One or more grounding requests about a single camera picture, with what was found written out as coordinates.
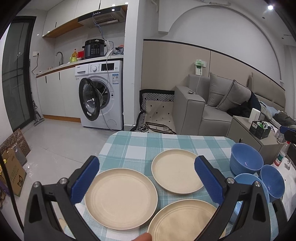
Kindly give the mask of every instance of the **blue bowl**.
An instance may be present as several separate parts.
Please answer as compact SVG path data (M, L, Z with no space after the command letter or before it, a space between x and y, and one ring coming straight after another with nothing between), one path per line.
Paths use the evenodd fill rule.
M281 198L285 192L285 182L279 171L271 165L264 165L259 178L264 182L270 202Z
M266 197L266 201L267 201L267 203L269 203L268 190L267 190L266 186L264 185L263 181L260 180L258 177L254 176L252 174L249 174L249 173L242 173L242 174L237 175L234 179L238 183L248 184L248 185L252 185L255 181L259 181L262 184L264 194L265 194L265 197ZM231 215L230 222L232 222L232 223L235 222L235 220L237 219L237 216L239 214L239 211L241 209L241 206L242 206L242 201L238 201L237 204L235 205L234 211L233 211L233 213Z
M236 143L231 147L230 169L237 176L242 173L254 174L263 167L263 158L253 147Z

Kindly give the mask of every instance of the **faucet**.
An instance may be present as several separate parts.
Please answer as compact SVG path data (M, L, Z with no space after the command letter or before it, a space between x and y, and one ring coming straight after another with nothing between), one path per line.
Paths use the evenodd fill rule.
M60 52L60 51L59 51L59 52L57 52L57 54L58 54L58 53L60 53L60 54L62 55L62 63L61 63L61 62L59 62L59 65L61 66L62 64L64 64L64 63L63 63L63 53L62 53L62 52Z

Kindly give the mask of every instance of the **tile floor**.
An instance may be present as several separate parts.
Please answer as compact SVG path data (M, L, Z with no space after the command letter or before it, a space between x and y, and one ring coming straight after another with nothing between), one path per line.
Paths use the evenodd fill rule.
M80 123L48 119L36 127L26 129L23 133L31 149L27 155L28 162L24 165L27 177L21 196L15 196L22 221L35 181L52 184L62 177L69 177L90 155L98 156L108 137L114 133L110 130L85 128ZM57 217L63 218L57 203L53 204ZM1 212L16 234L23 239L9 197L6 197Z

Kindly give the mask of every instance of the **metal screw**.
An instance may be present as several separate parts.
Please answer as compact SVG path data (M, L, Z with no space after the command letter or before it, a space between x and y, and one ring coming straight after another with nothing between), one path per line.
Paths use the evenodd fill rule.
M260 187L260 186L261 186L260 182L255 181L255 186L256 186L256 187Z
M40 182L34 182L33 187L37 188L39 187L39 185L40 185Z
M67 181L68 181L68 179L67 178L65 178L65 177L63 177L62 179L60 179L60 184L66 184L67 183Z
M227 178L227 183L234 184L234 179L231 177Z

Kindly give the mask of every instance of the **beige plate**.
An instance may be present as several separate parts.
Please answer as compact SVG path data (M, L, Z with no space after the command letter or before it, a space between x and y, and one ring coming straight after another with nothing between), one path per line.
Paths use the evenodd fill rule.
M216 208L204 201L187 199L174 202L160 210L152 219L148 233L153 241L195 240Z
M158 154L151 165L154 179L164 189L189 194L203 187L194 169L196 154L180 149L172 149Z
M136 228L153 215L157 192L143 174L125 168L104 171L93 180L85 195L91 216L118 230Z

